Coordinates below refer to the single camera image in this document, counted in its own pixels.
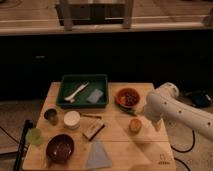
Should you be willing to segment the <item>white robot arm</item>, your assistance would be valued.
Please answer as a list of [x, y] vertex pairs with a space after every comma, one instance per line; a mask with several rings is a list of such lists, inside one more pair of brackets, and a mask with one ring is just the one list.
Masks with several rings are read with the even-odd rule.
[[170, 82], [150, 91], [143, 107], [144, 116], [153, 123], [171, 118], [213, 141], [213, 114], [179, 102], [178, 96], [179, 89]]

